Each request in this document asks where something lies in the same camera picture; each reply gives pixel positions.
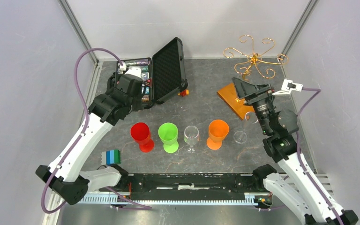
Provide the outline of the orange wine glass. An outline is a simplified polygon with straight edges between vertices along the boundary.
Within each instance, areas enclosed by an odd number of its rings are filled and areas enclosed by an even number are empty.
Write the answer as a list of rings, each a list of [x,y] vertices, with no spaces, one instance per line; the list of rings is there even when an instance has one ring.
[[[208,126],[207,146],[211,150],[218,150],[222,146],[222,141],[229,133],[229,126],[224,120],[213,120]]]

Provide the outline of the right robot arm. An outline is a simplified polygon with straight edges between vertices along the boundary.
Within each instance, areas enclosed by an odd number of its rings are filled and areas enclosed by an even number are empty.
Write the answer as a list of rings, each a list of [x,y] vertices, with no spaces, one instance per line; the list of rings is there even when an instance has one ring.
[[[284,79],[279,91],[270,84],[252,84],[236,77],[232,82],[243,104],[253,107],[262,133],[267,136],[262,141],[267,155],[294,183],[290,186],[272,166],[263,165],[253,170],[253,188],[273,193],[303,225],[357,224],[356,213],[336,202],[301,153],[300,137],[293,137],[299,130],[299,113],[276,111],[274,106],[276,96],[310,89],[288,79]]]

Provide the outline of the clear flute wine glass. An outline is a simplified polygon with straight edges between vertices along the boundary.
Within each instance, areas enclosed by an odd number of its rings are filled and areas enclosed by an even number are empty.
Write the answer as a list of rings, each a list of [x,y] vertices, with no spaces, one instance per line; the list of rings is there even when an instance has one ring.
[[[234,141],[238,144],[244,144],[248,140],[247,131],[253,125],[258,123],[258,118],[255,112],[247,112],[242,120],[242,125],[239,130],[234,133]]]

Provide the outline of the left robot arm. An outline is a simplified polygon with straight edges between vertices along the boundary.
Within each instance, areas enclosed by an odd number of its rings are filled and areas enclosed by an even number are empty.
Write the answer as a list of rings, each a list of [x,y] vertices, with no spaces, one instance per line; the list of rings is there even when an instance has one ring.
[[[128,187],[124,171],[114,167],[82,171],[82,167],[100,140],[141,102],[143,79],[140,75],[122,75],[105,94],[95,97],[79,130],[59,156],[49,165],[40,165],[36,175],[70,205],[78,203],[90,191]]]

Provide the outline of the clear round wine glass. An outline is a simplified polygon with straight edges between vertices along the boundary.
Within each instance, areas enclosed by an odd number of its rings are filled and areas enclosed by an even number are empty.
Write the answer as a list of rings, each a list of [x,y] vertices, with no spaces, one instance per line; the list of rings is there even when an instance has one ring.
[[[195,145],[200,140],[200,132],[196,126],[187,126],[184,130],[184,141],[189,146],[189,152],[195,152]]]

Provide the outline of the red wine glass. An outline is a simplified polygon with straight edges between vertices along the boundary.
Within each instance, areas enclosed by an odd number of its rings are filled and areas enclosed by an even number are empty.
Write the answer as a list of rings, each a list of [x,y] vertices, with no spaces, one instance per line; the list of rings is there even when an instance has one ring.
[[[131,137],[138,144],[141,152],[150,152],[154,148],[154,142],[151,139],[150,128],[146,123],[138,122],[131,127]]]

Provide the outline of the green wine glass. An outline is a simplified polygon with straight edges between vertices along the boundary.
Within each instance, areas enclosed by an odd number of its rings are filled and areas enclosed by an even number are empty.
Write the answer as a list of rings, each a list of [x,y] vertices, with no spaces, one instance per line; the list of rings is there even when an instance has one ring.
[[[175,124],[167,122],[158,129],[158,136],[163,143],[163,148],[167,153],[175,153],[179,148],[178,128]]]

